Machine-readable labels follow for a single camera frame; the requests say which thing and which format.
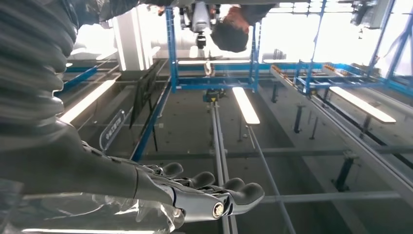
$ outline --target metal stand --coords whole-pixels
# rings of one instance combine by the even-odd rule
[[[364,134],[369,130],[369,125],[370,125],[370,121],[372,120],[372,116],[371,115],[367,115],[366,119],[364,120],[363,123],[363,129],[361,130],[361,133],[359,135],[359,137],[361,139],[363,139]]]
[[[343,166],[341,167],[340,174],[338,175],[337,180],[334,182],[334,186],[339,192],[344,192],[349,190],[348,186],[345,185],[346,179],[348,177],[348,174],[350,172],[351,166],[354,163],[354,158],[349,157],[347,158]]]
[[[241,142],[243,140],[242,139],[243,114],[241,113],[241,111],[239,111],[238,120],[240,122],[240,129],[238,132],[238,142]]]
[[[328,88],[327,88],[327,89],[325,89],[325,91],[324,91],[324,95],[323,95],[323,101],[327,101],[328,91],[329,91],[329,89],[328,89]]]
[[[295,133],[300,133],[300,120],[301,120],[301,114],[302,114],[302,108],[304,106],[298,105],[297,106],[297,115],[296,115],[296,121],[294,123],[294,132]]]
[[[316,121],[314,122],[313,133],[311,134],[310,140],[314,140],[314,135],[316,134],[317,123],[319,122],[319,118],[316,117]]]
[[[274,86],[273,86],[273,88],[272,88],[271,101],[272,101],[273,103],[276,103],[276,102],[277,102],[277,97],[278,97],[278,95],[277,95],[277,84],[274,83]]]
[[[153,107],[152,107],[152,100],[148,99],[148,104],[149,104],[149,111],[152,113]],[[153,143],[155,143],[155,151],[158,152],[158,143],[156,142],[156,132],[155,132],[155,125],[152,126],[152,136],[153,136]]]

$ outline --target white column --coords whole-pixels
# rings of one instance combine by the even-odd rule
[[[118,61],[122,71],[143,71],[152,66],[150,18],[145,5],[113,19]]]

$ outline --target black hair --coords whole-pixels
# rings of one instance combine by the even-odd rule
[[[212,30],[211,38],[221,50],[242,52],[246,50],[248,34],[241,28],[235,28],[232,24],[218,22]]]

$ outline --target circular joint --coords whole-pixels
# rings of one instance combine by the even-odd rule
[[[212,210],[212,216],[214,218],[220,218],[224,213],[224,205],[221,202],[215,204],[214,209]]]

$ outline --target metal rail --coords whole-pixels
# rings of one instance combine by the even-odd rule
[[[343,123],[321,107],[321,105],[317,104],[314,98],[310,99],[301,95],[294,86],[283,78],[280,78],[279,81],[292,93],[295,93],[307,108],[310,108],[314,113],[319,113],[318,116],[322,121],[337,133],[355,154],[362,158],[390,187],[399,192],[403,199],[413,206],[413,182],[410,179],[386,161],[386,159],[371,146],[363,142],[362,139],[351,132]]]
[[[372,199],[400,199],[400,195],[393,191],[383,192],[353,192],[353,193],[328,193],[328,194],[303,194],[266,196],[261,203],[301,203],[321,202],[333,200],[372,200]]]
[[[217,163],[218,185],[223,186],[225,172],[226,172],[225,181],[228,180],[228,168],[226,166],[226,161],[225,161],[225,167],[223,167],[222,153],[224,153],[225,155],[225,149],[223,149],[224,142],[222,140],[222,133],[220,133],[221,124],[219,123],[219,114],[217,113],[217,111],[218,111],[218,107],[216,103],[212,102],[211,103],[211,115],[212,115],[212,127],[213,127],[213,136],[214,136],[215,159]],[[233,230],[233,226],[229,225],[229,220],[227,216],[222,218],[222,226],[223,226],[224,234],[231,234],[231,230]]]
[[[264,164],[265,172],[267,173],[267,176],[270,178],[272,189],[273,189],[276,196],[280,196],[281,195],[280,191],[278,190],[277,184],[275,183],[274,178],[272,177],[270,168],[268,167],[267,161],[265,160],[265,157],[264,157],[264,154],[261,150],[260,144],[258,143],[258,140],[255,137],[254,130],[252,129],[251,126],[249,126],[249,129],[250,129],[250,133],[251,133],[251,138],[254,140],[256,149],[258,150],[258,153],[260,154],[261,161]],[[280,208],[281,208],[281,214],[284,218],[285,223],[287,224],[287,228],[288,228],[290,234],[295,234],[296,231],[294,229],[293,223],[291,222],[291,218],[288,215],[287,209],[285,208],[285,205],[282,201],[280,201]]]

